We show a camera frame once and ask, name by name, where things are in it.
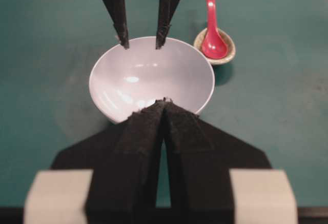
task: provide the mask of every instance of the spoon handle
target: spoon handle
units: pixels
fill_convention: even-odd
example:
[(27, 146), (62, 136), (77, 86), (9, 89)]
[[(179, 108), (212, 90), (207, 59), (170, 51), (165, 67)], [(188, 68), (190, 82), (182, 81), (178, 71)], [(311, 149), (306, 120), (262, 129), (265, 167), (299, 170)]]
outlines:
[(215, 0), (206, 0), (206, 2), (207, 2), (208, 32), (215, 32), (217, 28)]

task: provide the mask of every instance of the white block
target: white block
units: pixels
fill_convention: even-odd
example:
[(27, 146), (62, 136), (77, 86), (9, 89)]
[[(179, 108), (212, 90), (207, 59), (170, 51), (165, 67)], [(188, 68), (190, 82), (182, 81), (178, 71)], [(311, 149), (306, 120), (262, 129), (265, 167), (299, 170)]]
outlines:
[(87, 224), (84, 212), (92, 170), (51, 170), (36, 175), (24, 224)]
[(235, 224), (297, 224), (297, 205), (283, 170), (231, 169)]

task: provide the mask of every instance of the small ceramic dish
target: small ceramic dish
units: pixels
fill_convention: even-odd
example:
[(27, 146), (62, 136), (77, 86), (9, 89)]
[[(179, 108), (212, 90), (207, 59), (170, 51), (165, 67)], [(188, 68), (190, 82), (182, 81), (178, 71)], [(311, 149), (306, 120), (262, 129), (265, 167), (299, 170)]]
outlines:
[[(207, 58), (207, 60), (210, 62), (211, 65), (221, 65), (221, 64), (226, 64), (228, 62), (230, 62), (236, 55), (236, 46), (235, 43), (232, 41), (232, 39), (230, 38), (229, 35), (227, 35), (227, 33), (225, 33), (224, 31), (222, 31), (221, 29), (218, 28), (219, 34), (221, 35), (223, 41), (227, 44), (228, 46), (228, 53), (227, 55), (222, 58), (222, 59), (211, 59), (211, 58)], [(194, 47), (199, 50), (201, 52), (201, 44), (206, 36), (207, 33), (207, 28), (205, 28), (204, 30), (202, 30), (197, 37), (195, 38), (194, 41)]]

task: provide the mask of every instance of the bowl rim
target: bowl rim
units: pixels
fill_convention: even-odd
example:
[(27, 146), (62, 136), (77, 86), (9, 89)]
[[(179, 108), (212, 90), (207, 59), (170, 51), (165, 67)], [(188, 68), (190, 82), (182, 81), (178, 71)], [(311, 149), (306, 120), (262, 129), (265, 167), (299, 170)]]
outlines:
[[(134, 41), (134, 40), (139, 40), (139, 39), (144, 39), (144, 38), (156, 38), (156, 36), (144, 36), (144, 37), (138, 37), (138, 38), (133, 38), (133, 39), (130, 39), (129, 41)], [(206, 63), (208, 64), (209, 66), (209, 69), (210, 69), (210, 72), (211, 72), (211, 77), (212, 77), (212, 87), (211, 87), (211, 91), (210, 91), (210, 94), (209, 96), (207, 97), (205, 103), (195, 112), (195, 114), (200, 114), (200, 112), (205, 108), (205, 106), (208, 104), (208, 102), (210, 101), (212, 95), (213, 95), (213, 92), (214, 92), (214, 87), (215, 87), (215, 75), (214, 75), (214, 71), (213, 71), (213, 68), (210, 64), (210, 62), (208, 61), (208, 59), (201, 53), (201, 51), (199, 51), (197, 48), (193, 47), (192, 45), (184, 42), (184, 41), (181, 41), (179, 39), (176, 39), (176, 38), (170, 38), (170, 37), (167, 37), (166, 39), (169, 39), (169, 40), (173, 40), (173, 41), (176, 41), (176, 42), (179, 42), (179, 43), (183, 43), (191, 48), (193, 48), (195, 51), (198, 52), (198, 54), (206, 61)], [(96, 105), (96, 107), (98, 108), (98, 110), (103, 114), (105, 115), (112, 123), (114, 124), (117, 124), (117, 123), (120, 123), (122, 121), (117, 121), (112, 115), (110, 115), (108, 112), (106, 112), (103, 108), (101, 108), (96, 102), (95, 102), (95, 96), (92, 94), (91, 92), (91, 79), (93, 77), (93, 74), (94, 74), (94, 70), (95, 68), (97, 67), (98, 63), (100, 62), (100, 60), (107, 54), (109, 53), (110, 51), (112, 51), (113, 49), (115, 49), (116, 47), (120, 47), (121, 45), (120, 44), (117, 44), (115, 46), (113, 46), (112, 48), (110, 48), (109, 50), (107, 50), (104, 54), (102, 54), (99, 59), (97, 60), (97, 62), (95, 63), (95, 65), (92, 67), (92, 70), (91, 70), (91, 73), (90, 73), (90, 76), (89, 76), (89, 93), (90, 93), (90, 96), (91, 96), (91, 99), (93, 101), (93, 103)]]

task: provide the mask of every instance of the red spoon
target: red spoon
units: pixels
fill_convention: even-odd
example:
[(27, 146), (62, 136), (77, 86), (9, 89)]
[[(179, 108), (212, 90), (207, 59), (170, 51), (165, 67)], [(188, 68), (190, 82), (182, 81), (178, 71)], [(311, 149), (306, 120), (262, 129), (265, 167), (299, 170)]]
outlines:
[(228, 47), (222, 40), (216, 25), (215, 0), (206, 0), (207, 2), (207, 34), (201, 45), (201, 51), (205, 56), (212, 59), (224, 58), (228, 53)]

